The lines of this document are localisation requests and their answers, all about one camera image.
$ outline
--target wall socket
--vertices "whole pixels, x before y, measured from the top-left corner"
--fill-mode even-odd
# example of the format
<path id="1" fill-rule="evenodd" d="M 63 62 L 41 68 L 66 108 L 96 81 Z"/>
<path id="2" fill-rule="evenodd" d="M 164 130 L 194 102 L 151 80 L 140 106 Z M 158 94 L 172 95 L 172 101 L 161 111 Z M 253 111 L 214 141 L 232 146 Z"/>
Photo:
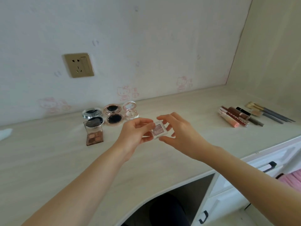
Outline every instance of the wall socket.
<path id="1" fill-rule="evenodd" d="M 64 57 L 73 78 L 94 76 L 88 53 L 65 54 Z"/>

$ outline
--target light wood countertop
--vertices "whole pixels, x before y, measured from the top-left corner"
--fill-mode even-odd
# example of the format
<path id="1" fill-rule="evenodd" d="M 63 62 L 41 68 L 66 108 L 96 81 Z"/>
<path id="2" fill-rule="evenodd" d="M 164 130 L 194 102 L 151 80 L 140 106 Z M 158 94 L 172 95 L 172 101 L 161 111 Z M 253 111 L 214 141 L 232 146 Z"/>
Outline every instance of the light wood countertop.
<path id="1" fill-rule="evenodd" d="M 232 128 L 218 116 L 221 105 L 243 106 L 249 101 L 297 122 L 281 125 L 262 117 L 258 120 L 264 127 Z M 209 142 L 239 158 L 301 136 L 300 117 L 227 86 L 141 100 L 136 109 L 151 119 L 176 111 Z M 0 141 L 2 224 L 20 225 L 111 147 L 121 130 L 121 125 L 104 126 L 104 142 L 87 147 L 83 121 L 81 113 L 72 113 L 0 127 L 13 128 L 12 135 Z M 210 173 L 206 164 L 163 142 L 142 144 L 121 168 L 90 225 L 120 224 L 148 200 Z"/>

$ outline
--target hello kitty wallpaper pattern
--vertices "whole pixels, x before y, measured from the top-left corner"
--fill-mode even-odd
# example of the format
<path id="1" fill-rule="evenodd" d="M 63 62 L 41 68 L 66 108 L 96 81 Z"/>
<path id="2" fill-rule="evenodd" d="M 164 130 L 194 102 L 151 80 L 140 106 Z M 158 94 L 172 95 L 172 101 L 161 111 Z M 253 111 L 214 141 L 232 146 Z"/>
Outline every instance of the hello kitty wallpaper pattern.
<path id="1" fill-rule="evenodd" d="M 0 125 L 225 84 L 251 0 L 79 3 L 1 1 Z M 72 79 L 81 52 L 95 76 Z"/>

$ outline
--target black handle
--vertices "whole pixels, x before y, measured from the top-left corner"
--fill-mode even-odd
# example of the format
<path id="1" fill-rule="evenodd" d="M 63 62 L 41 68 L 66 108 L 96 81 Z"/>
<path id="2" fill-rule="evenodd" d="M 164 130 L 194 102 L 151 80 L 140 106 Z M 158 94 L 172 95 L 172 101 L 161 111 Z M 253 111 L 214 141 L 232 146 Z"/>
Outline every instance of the black handle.
<path id="1" fill-rule="evenodd" d="M 203 224 L 203 223 L 205 223 L 206 222 L 206 220 L 207 220 L 207 218 L 208 218 L 208 216 L 209 216 L 209 214 L 208 214 L 208 212 L 205 210 L 204 211 L 204 213 L 205 213 L 205 216 L 206 216 L 206 218 L 205 218 L 205 220 L 204 221 L 202 221 L 201 219 L 199 219 L 199 222 L 200 222 L 200 224 Z"/>
<path id="2" fill-rule="evenodd" d="M 268 171 L 270 171 L 270 170 L 273 170 L 273 169 L 277 166 L 277 163 L 275 163 L 274 161 L 269 162 L 269 164 L 271 165 L 271 168 L 269 168 L 269 169 L 263 171 L 264 173 L 266 173 L 266 172 L 268 172 Z"/>

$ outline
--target pink lip gloss tube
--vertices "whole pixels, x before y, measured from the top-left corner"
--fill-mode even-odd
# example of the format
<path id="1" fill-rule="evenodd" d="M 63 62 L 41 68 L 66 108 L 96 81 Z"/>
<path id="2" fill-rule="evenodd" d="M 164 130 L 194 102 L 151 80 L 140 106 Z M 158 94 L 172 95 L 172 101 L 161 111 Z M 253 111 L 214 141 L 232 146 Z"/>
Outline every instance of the pink lip gloss tube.
<path id="1" fill-rule="evenodd" d="M 234 120 L 232 117 L 228 116 L 224 112 L 220 111 L 219 115 L 222 118 L 224 118 L 230 125 L 232 125 L 232 127 L 237 128 L 239 126 L 239 123 L 236 120 Z"/>

